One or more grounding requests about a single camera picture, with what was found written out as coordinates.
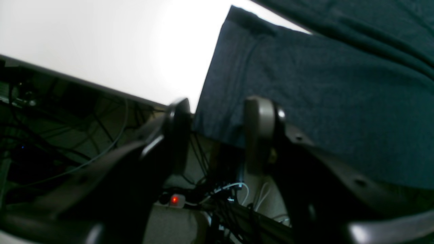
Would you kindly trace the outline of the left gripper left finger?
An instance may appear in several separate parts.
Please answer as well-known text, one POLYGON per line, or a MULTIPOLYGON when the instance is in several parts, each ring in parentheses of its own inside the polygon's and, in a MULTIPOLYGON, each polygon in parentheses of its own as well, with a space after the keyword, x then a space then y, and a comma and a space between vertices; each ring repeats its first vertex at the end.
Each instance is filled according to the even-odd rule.
POLYGON ((189 100, 176 100, 52 192, 2 211, 1 230, 42 244, 141 244, 163 184, 185 170, 190 123, 189 100))

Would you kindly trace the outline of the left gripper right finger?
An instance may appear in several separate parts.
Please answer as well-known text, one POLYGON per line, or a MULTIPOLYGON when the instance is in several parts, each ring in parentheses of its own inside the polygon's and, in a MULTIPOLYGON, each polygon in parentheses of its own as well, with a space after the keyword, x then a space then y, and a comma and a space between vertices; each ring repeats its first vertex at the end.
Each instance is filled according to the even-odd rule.
POLYGON ((269 175, 289 214, 296 243, 428 244, 433 211, 410 205, 286 121, 259 96, 244 102, 246 169, 269 175))

